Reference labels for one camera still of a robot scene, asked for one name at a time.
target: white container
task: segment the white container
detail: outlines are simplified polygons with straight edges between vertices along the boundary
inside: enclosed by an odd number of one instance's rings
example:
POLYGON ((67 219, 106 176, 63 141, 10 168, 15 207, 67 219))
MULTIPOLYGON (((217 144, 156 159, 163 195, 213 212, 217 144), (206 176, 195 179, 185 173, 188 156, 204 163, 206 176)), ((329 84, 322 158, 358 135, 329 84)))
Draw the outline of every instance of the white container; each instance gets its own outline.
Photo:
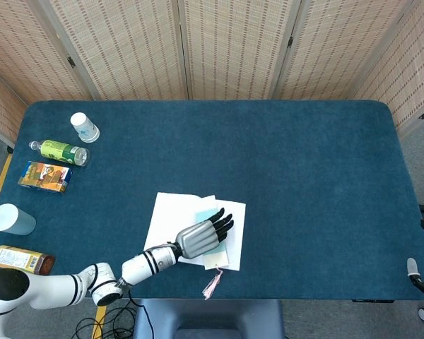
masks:
POLYGON ((72 114, 71 124, 83 142, 92 143, 99 138, 100 131, 98 127, 89 120, 85 113, 77 112, 72 114))
POLYGON ((27 235, 33 232, 36 220, 12 203, 0 205, 0 232, 27 235))

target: cardboard box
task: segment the cardboard box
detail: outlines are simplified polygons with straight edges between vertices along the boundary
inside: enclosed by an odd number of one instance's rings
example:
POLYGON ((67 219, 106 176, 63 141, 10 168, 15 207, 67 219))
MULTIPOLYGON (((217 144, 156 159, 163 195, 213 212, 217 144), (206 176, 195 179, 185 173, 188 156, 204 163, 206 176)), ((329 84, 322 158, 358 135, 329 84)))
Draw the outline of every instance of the cardboard box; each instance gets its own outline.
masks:
POLYGON ((71 175, 72 171, 68 167, 29 161, 18 184, 31 189, 64 193, 71 175))

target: white paper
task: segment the white paper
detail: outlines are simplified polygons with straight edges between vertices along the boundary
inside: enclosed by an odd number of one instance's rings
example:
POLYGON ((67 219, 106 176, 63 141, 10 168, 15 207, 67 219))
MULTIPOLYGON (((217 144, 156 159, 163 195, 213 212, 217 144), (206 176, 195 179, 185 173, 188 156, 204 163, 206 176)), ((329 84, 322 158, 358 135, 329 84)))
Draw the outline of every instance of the white paper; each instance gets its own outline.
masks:
MULTIPOLYGON (((194 225, 198 208, 204 203, 201 200, 205 199, 189 194, 157 193, 144 249, 166 242, 173 242, 177 233, 188 226, 194 225)), ((225 214, 232 213, 234 220, 234 227, 228 231, 228 237, 225 240, 230 264, 223 268, 239 270, 245 223, 245 204, 216 200, 216 207, 218 209, 224 207, 225 214)), ((198 256, 195 259, 179 258, 179 261, 202 266, 203 256, 198 256)))

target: black cable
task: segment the black cable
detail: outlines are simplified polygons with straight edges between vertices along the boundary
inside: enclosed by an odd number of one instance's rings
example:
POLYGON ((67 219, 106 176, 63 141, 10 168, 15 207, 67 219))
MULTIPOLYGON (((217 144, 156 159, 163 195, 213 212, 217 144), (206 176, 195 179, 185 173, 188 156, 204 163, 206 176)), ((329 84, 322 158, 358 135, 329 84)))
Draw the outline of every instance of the black cable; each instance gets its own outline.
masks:
POLYGON ((81 339, 81 337, 79 336, 80 332, 82 330, 84 330, 85 328, 90 328, 90 327, 94 328, 94 326, 97 326, 96 329, 95 329, 95 332, 98 331, 98 329, 100 329, 100 332, 102 334, 95 337, 96 333, 94 332, 93 333, 93 339, 132 339, 133 336, 134 336, 136 310, 135 310, 135 308, 129 306, 131 303, 133 305, 137 306, 138 308, 142 308, 144 310, 144 313, 146 314, 146 318, 148 319, 148 322, 149 322, 149 326, 151 327, 152 338, 154 339, 154 327, 153 327, 153 324, 151 323, 151 320, 149 319, 148 311, 146 310, 146 307, 144 305, 137 304, 134 301, 134 299, 131 296, 130 291, 129 291, 129 301, 127 302, 126 306, 116 307, 114 309, 109 310, 107 313, 105 313, 105 315, 99 321, 97 321, 94 318, 89 318, 89 317, 81 319, 77 323, 76 332, 71 336, 71 339, 81 339), (113 316, 109 321, 102 323, 107 316, 109 316, 112 312, 116 312, 116 311, 118 311, 118 312, 115 316, 113 316), (129 328, 117 327, 116 321, 125 312, 127 312, 131 315, 132 326, 129 327, 129 328), (109 323, 112 325, 112 329, 104 332, 105 325, 107 325, 109 323))

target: table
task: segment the table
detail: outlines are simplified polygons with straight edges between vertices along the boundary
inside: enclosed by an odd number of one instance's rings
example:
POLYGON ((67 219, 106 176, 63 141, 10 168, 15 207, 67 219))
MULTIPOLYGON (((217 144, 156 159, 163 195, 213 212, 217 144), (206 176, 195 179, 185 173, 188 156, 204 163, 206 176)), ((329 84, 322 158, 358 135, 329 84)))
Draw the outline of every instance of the table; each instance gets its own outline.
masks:
MULTIPOLYGON (((0 244, 54 254, 53 274, 143 249, 157 192, 247 204, 240 272, 215 298, 422 299, 424 232, 391 113, 373 101, 38 102, 24 117, 0 203, 35 216, 0 244), (69 123, 85 112, 91 144, 69 123), (88 147, 64 195, 17 186, 33 140, 88 147)), ((140 298, 201 298, 211 271, 180 263, 133 288, 140 298)))

